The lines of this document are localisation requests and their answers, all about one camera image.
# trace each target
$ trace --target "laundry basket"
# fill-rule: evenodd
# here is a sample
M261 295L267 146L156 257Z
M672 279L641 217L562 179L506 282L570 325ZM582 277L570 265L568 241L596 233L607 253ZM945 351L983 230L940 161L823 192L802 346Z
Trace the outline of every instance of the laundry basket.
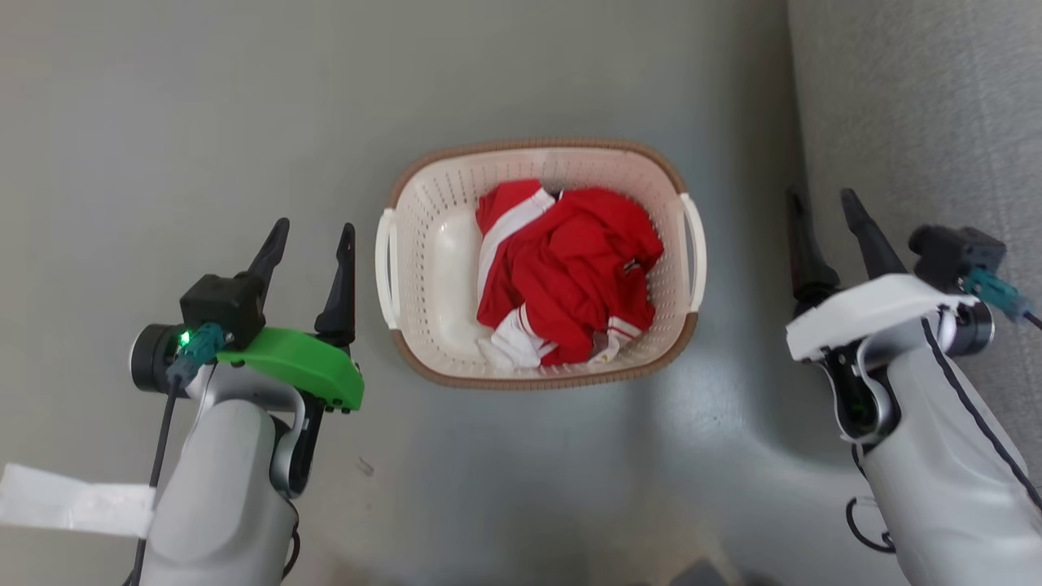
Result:
M478 350L477 201L501 182L602 187L641 203L664 246L648 273L654 322L611 362L496 369ZM383 319L405 361L448 387L536 390L637 379L688 344L705 291L705 235L684 179L659 152L601 139L499 142L432 153L402 174L376 230Z

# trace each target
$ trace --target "red clothing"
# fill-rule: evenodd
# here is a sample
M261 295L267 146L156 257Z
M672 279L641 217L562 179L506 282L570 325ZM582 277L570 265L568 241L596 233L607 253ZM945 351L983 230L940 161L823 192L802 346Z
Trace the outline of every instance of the red clothing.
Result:
M591 188L566 191L555 203L548 197L528 180L481 198L481 257L492 261L481 263L490 266L479 276L477 319L497 327L523 304L525 331L556 344L541 352L544 366L587 362L594 333L615 334L624 344L651 325L646 274L662 242L647 213L619 194Z

